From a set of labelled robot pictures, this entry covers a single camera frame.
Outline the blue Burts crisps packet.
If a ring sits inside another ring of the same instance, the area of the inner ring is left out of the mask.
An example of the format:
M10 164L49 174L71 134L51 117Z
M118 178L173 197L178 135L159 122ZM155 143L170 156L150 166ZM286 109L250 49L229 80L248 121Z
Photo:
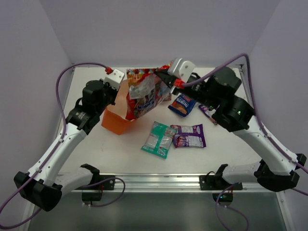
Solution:
M168 106L168 109L181 117L186 117L193 110L196 103L196 100L184 94L180 94L173 103Z

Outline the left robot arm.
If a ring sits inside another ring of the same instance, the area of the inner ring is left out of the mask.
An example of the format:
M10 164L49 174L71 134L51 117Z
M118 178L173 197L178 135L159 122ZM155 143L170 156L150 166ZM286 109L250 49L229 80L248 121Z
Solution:
M58 176L62 166L100 121L108 105L114 105L120 84L110 79L89 81L82 97L64 119L63 130L45 154L26 173L18 172L13 181L20 195L44 211L51 211L67 193L83 187L99 186L100 171L81 165L75 172Z

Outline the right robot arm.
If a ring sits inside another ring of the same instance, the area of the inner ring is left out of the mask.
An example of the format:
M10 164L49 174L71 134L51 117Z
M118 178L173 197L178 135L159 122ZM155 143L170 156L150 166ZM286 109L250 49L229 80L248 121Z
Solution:
M258 120L257 111L245 99L236 96L242 81L229 67L216 68L207 81L188 72L183 82L170 69L155 74L175 93L183 93L198 103L214 109L213 119L228 132L246 142L260 161L248 165L221 165L205 182L217 189L256 182L272 192L294 190L299 182L297 169L304 166L304 154L295 154L282 145Z

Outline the teal snack packet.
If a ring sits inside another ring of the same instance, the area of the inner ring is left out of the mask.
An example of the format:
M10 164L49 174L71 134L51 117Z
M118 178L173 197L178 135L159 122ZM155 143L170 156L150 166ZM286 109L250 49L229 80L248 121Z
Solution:
M170 126L155 121L141 150L166 159L176 131Z

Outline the large red snack packet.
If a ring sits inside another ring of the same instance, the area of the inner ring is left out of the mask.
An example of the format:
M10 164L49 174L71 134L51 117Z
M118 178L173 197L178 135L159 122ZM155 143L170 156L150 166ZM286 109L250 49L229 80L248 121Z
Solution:
M160 68L127 69L128 93L126 120L135 120L150 112L164 101L171 100L170 88L154 73L165 70L168 63Z

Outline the orange paper bag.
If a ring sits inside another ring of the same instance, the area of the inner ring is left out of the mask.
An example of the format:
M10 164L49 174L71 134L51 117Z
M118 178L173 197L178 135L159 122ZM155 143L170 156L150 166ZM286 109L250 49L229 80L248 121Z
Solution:
M127 120L127 93L128 82L123 80L115 99L115 105L109 105L103 113L101 126L117 135L124 134L133 124L134 120Z

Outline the purple snack packet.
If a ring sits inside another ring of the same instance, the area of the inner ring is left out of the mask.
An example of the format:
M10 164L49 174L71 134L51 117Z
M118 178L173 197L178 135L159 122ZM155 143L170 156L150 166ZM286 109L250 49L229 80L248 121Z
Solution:
M175 148L206 147L203 124L193 126L171 125L171 127L176 130L173 138Z
M213 108L209 108L209 107L206 107L204 105L198 105L198 108L202 111L202 113L214 124L214 125L217 125L217 121L212 117L213 114L216 112L215 109Z

